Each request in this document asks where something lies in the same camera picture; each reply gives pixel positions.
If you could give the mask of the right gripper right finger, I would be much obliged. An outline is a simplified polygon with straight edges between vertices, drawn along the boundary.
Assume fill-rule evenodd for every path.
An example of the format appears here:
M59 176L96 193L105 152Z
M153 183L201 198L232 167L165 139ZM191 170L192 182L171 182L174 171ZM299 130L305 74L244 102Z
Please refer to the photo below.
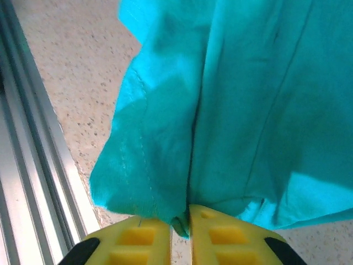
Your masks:
M190 205L192 264L306 264L279 234L202 205Z

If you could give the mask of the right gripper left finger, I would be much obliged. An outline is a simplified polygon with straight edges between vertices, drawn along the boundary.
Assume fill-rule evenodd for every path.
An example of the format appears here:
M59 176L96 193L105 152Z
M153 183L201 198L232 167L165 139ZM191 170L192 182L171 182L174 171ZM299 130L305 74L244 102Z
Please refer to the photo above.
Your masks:
M87 235L62 264L171 264L170 227L157 219L127 218Z

